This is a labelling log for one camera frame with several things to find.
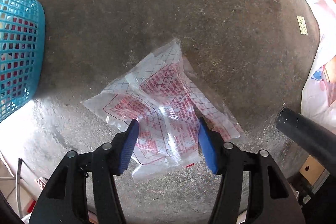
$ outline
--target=blue gripper pad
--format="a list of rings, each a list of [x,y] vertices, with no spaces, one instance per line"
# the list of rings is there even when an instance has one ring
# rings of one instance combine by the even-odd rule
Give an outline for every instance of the blue gripper pad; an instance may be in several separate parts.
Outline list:
[[[199,119],[199,121],[201,124],[199,127],[198,142],[202,148],[202,152],[208,168],[216,175],[219,169],[216,148],[214,147],[214,144],[212,143],[209,136],[209,134],[212,134],[213,132],[209,130],[205,120],[202,117]]]
[[[138,121],[133,119],[124,134],[126,139],[123,141],[122,149],[119,154],[118,172],[120,174],[122,174],[128,168],[129,162],[131,160],[131,155],[133,153],[134,146],[137,142],[137,138],[139,135]]]

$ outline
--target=white plastic bag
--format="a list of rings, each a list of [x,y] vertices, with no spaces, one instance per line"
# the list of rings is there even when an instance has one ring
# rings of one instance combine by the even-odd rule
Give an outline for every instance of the white plastic bag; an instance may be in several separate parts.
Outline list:
[[[139,121],[139,137],[132,155],[139,164],[132,174],[135,181],[200,160],[199,121],[194,105],[224,140],[237,138],[243,132],[225,105],[215,99],[216,108],[187,74],[197,80],[182,57],[179,40],[174,39],[83,103],[121,132],[132,119]]]
[[[336,4],[306,1],[319,24],[320,45],[302,91],[301,113],[336,133]]]

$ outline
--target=concrete floor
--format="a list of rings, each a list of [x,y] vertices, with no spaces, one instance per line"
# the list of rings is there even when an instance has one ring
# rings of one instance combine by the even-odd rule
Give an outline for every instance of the concrete floor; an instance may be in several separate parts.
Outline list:
[[[39,1],[46,16],[40,86],[35,100],[0,124],[0,151],[13,169],[23,158],[22,177],[34,195],[40,190],[33,179],[49,177],[68,150],[89,152],[115,135],[81,101],[172,36],[245,130],[246,140],[237,142],[242,149],[267,149],[287,177],[305,161],[307,154],[274,126],[284,103],[300,111],[319,44],[305,0]],[[300,34],[296,15],[305,18],[308,35]],[[129,223],[207,222],[220,177],[204,161],[138,184],[135,166],[115,179]]]

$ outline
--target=black pipe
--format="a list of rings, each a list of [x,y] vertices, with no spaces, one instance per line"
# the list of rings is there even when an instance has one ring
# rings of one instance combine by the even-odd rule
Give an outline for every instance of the black pipe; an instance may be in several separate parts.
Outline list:
[[[287,107],[278,114],[276,127],[336,176],[335,134]]]

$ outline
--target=blue plastic basket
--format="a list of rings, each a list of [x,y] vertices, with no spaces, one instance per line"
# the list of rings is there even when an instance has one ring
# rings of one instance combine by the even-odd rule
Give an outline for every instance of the blue plastic basket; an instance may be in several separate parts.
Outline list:
[[[44,36],[44,12],[38,1],[0,0],[0,122],[34,95]]]

